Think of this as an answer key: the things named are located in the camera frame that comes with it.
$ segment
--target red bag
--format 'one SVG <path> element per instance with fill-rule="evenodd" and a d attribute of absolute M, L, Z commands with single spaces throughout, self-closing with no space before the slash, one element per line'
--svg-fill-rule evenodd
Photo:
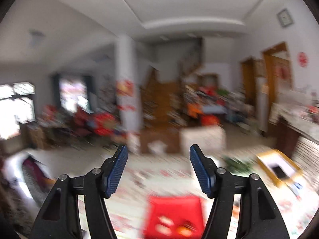
<path fill-rule="evenodd" d="M 200 198 L 197 196 L 184 197 L 155 197 L 149 198 L 150 208 L 146 227 L 143 230 L 145 239 L 201 239 L 204 232 L 203 212 Z M 166 217 L 170 222 L 163 222 Z M 188 226 L 191 234 L 181 233 Z M 159 232 L 158 227 L 166 228 L 169 233 Z"/>

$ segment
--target wooden door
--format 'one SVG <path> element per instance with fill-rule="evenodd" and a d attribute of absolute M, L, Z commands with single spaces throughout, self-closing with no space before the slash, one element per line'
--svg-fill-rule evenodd
<path fill-rule="evenodd" d="M 264 54 L 265 65 L 267 70 L 267 80 L 269 85 L 269 114 L 273 102 L 276 102 L 277 93 L 282 85 L 282 81 L 288 82 L 292 87 L 291 68 L 289 60 Z"/>
<path fill-rule="evenodd" d="M 243 84 L 246 91 L 246 103 L 256 106 L 256 82 L 254 61 L 250 59 L 241 63 Z"/>

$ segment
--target white pillar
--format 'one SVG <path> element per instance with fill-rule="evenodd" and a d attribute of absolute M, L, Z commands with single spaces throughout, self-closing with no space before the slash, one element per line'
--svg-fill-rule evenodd
<path fill-rule="evenodd" d="M 137 54 L 135 41 L 125 34 L 119 35 L 116 41 L 115 66 L 117 103 L 122 125 L 128 132 L 137 132 L 142 120 Z"/>

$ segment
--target blue gripper pad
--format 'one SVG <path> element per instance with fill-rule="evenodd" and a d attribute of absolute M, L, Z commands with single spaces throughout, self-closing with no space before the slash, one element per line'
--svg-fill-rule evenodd
<path fill-rule="evenodd" d="M 189 150 L 189 157 L 200 184 L 200 188 L 202 189 L 202 192 L 209 197 L 211 193 L 211 179 L 205 171 L 205 168 L 193 146 Z"/>
<path fill-rule="evenodd" d="M 189 158 L 202 192 L 210 198 L 212 190 L 215 190 L 216 186 L 215 170 L 217 167 L 214 161 L 205 157 L 198 145 L 192 145 L 190 147 Z"/>
<path fill-rule="evenodd" d="M 110 164 L 113 165 L 111 172 L 107 178 L 107 186 L 106 186 L 106 195 L 110 197 L 113 193 L 116 192 L 117 186 L 120 182 L 124 167 L 126 165 L 128 158 L 128 152 L 126 146 L 120 146 L 117 149 L 117 152 L 111 159 Z"/>

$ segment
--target doorway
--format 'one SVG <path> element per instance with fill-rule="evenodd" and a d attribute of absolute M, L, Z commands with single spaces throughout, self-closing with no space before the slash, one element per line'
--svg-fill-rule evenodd
<path fill-rule="evenodd" d="M 256 81 L 255 81 L 255 61 L 249 58 L 241 62 L 243 85 L 246 93 L 245 103 L 256 108 Z"/>
<path fill-rule="evenodd" d="M 272 103 L 277 102 L 278 93 L 292 88 L 291 64 L 286 42 L 265 50 L 263 57 L 269 86 L 269 117 Z"/>

